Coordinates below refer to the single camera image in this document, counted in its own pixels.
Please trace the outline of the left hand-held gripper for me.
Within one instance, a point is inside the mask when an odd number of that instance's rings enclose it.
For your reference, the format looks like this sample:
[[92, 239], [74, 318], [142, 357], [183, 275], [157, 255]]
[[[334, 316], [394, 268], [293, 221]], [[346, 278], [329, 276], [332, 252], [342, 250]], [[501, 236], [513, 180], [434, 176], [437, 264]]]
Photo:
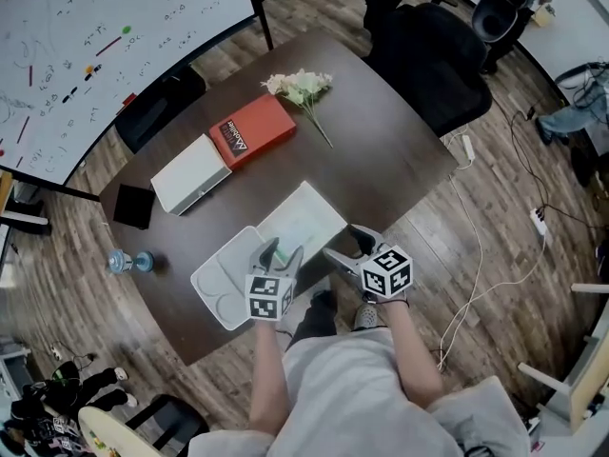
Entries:
[[271, 238], [250, 255], [246, 276], [246, 307], [250, 319], [278, 322], [294, 300], [304, 247], [298, 246], [282, 260], [276, 251], [278, 245], [279, 239]]

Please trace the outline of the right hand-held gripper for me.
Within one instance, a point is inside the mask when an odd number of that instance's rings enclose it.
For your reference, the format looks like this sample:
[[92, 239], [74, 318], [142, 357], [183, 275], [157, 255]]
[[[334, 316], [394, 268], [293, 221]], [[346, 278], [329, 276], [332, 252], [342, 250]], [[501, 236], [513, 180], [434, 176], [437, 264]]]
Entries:
[[399, 246], [383, 248], [383, 236], [372, 228], [349, 225], [359, 253], [352, 257], [332, 248], [324, 248], [324, 257], [353, 282], [361, 282], [363, 292], [373, 299], [392, 299], [413, 283], [412, 258]]

